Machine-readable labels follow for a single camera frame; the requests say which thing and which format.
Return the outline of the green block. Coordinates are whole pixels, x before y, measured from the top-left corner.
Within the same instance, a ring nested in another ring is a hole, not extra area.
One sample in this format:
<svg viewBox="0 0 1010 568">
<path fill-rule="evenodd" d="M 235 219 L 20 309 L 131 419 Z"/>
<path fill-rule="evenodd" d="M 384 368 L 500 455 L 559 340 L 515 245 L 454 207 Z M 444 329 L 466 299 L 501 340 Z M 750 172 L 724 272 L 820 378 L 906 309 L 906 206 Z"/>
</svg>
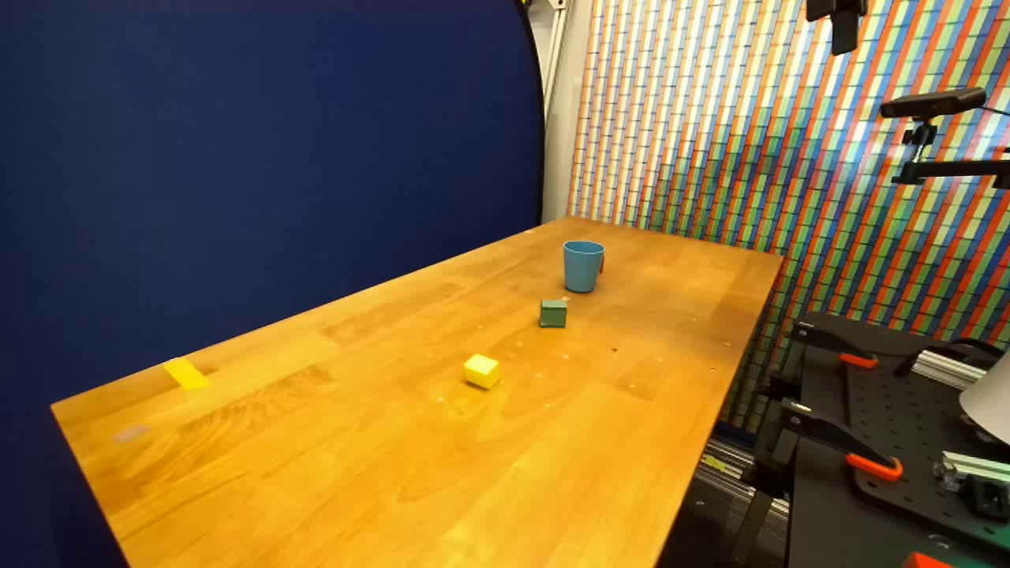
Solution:
<svg viewBox="0 0 1010 568">
<path fill-rule="evenodd" d="M 569 323 L 569 299 L 544 299 L 539 304 L 539 325 L 562 329 Z"/>
</svg>

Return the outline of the yellow tape strip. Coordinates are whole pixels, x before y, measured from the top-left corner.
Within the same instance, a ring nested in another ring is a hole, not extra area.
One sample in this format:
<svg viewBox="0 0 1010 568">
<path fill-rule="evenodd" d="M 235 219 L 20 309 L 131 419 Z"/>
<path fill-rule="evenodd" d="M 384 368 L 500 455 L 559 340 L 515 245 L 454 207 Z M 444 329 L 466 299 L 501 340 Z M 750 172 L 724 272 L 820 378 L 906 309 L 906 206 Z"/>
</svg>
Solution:
<svg viewBox="0 0 1010 568">
<path fill-rule="evenodd" d="M 196 364 L 187 355 L 174 355 L 163 364 L 163 372 L 182 388 L 182 392 L 198 392 L 208 384 L 208 378 L 198 372 Z"/>
</svg>

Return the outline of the yellow block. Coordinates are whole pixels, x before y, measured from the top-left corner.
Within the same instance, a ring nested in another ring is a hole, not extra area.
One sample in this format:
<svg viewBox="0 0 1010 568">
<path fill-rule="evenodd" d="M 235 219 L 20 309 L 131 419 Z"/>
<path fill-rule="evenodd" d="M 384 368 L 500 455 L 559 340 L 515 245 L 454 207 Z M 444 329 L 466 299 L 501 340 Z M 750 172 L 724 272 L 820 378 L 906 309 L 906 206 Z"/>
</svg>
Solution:
<svg viewBox="0 0 1010 568">
<path fill-rule="evenodd" d="M 500 364 L 494 355 L 473 353 L 463 358 L 463 381 L 473 388 L 497 388 L 500 384 Z"/>
</svg>

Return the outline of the blue plastic cup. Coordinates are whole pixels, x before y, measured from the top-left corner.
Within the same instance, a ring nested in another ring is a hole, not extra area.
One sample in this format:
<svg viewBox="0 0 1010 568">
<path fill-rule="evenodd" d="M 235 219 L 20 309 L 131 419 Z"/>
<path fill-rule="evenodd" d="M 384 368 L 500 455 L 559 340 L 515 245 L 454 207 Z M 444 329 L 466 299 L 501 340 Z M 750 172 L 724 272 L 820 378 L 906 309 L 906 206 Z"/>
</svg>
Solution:
<svg viewBox="0 0 1010 568">
<path fill-rule="evenodd" d="M 598 279 L 604 274 L 604 245 L 593 240 L 569 240 L 562 245 L 562 265 L 566 265 L 566 286 L 573 294 L 593 294 Z"/>
</svg>

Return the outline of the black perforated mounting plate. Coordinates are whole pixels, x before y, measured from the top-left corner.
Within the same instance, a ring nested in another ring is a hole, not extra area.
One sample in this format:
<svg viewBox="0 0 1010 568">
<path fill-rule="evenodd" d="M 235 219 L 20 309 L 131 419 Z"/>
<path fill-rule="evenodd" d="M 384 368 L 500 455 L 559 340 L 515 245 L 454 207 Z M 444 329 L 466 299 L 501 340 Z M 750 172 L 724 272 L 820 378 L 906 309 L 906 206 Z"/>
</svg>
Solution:
<svg viewBox="0 0 1010 568">
<path fill-rule="evenodd" d="M 904 459 L 898 484 L 854 469 L 825 443 L 803 439 L 790 497 L 790 568 L 914 568 L 921 553 L 951 568 L 1010 568 L 1007 528 L 977 516 L 937 478 L 941 451 L 985 451 L 959 414 L 956 392 L 918 378 L 909 358 L 924 338 L 810 316 L 810 325 L 878 355 L 857 368 L 838 346 L 795 340 L 786 375 L 816 414 L 849 425 Z"/>
</svg>

